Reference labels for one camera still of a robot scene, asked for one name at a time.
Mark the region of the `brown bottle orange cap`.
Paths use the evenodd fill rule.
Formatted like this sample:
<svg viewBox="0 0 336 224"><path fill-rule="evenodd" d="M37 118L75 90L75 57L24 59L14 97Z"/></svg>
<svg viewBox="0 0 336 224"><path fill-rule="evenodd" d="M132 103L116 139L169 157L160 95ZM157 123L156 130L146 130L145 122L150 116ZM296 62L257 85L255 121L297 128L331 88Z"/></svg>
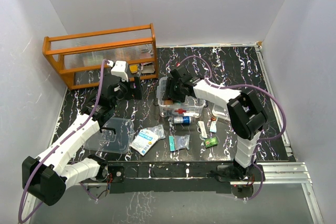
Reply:
<svg viewBox="0 0 336 224"><path fill-rule="evenodd" d="M173 100L164 100L164 101L163 101L163 104L164 104L164 105L173 105L173 104L174 104L174 101L173 101Z"/></svg>

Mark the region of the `clear first aid box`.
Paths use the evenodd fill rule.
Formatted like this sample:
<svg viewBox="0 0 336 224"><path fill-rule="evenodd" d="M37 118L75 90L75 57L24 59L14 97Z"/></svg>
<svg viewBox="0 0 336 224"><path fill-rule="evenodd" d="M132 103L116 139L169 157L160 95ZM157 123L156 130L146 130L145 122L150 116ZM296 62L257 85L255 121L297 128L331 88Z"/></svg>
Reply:
<svg viewBox="0 0 336 224"><path fill-rule="evenodd" d="M156 98L159 106L159 115L163 118L171 116L191 116L199 118L207 102L204 99L196 99L191 96L185 97L185 102L173 102L169 104L163 100L166 88L167 77L159 79L159 85L156 90Z"/></svg>

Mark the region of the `white blue medicine packet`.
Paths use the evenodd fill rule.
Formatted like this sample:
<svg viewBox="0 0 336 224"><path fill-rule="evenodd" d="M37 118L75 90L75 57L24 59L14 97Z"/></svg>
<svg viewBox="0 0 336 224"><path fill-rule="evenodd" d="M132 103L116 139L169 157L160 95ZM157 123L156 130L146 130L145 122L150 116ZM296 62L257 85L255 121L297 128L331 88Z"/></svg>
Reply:
<svg viewBox="0 0 336 224"><path fill-rule="evenodd" d="M158 141L159 136L154 132L142 129L131 142L130 147L144 156L149 149Z"/></svg>

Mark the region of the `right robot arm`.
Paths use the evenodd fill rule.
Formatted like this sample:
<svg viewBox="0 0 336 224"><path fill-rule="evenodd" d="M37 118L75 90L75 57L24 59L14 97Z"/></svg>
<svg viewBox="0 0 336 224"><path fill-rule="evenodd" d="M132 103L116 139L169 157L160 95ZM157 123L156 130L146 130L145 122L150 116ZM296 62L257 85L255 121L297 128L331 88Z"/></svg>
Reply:
<svg viewBox="0 0 336 224"><path fill-rule="evenodd" d="M180 65L167 77L164 99L184 102L186 96L209 101L227 110L230 124L237 135L237 151L233 163L218 172L217 176L247 180L253 174L255 152L268 120L256 92L216 85L208 78L193 76Z"/></svg>

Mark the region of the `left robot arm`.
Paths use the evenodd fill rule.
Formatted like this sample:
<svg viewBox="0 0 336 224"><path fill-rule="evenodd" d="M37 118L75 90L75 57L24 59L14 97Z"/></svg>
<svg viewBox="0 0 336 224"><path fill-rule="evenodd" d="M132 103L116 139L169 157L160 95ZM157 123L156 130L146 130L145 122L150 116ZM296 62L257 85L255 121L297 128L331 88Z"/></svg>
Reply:
<svg viewBox="0 0 336 224"><path fill-rule="evenodd" d="M22 187L48 206L57 203L66 189L86 179L101 182L108 178L107 162L89 155L83 161L70 165L77 151L92 141L112 146L113 152L123 153L129 146L133 125L130 120L113 117L122 100L142 99L139 77L123 81L116 75L105 75L97 94L89 97L73 124L48 149L22 163Z"/></svg>

